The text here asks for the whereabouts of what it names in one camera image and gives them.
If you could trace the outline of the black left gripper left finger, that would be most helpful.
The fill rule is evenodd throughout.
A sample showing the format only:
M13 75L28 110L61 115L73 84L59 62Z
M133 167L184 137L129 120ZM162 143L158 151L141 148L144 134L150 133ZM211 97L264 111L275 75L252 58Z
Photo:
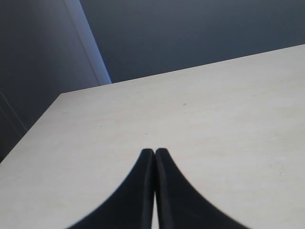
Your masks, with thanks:
M152 227L155 154L143 149L114 193L71 229L150 229Z

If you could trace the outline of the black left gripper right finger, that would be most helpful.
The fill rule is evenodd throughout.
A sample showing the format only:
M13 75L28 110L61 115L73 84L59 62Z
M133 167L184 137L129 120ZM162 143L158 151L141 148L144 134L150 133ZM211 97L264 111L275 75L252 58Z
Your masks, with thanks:
M241 224L217 209L188 182L169 151L155 152L156 201L161 229L239 229Z

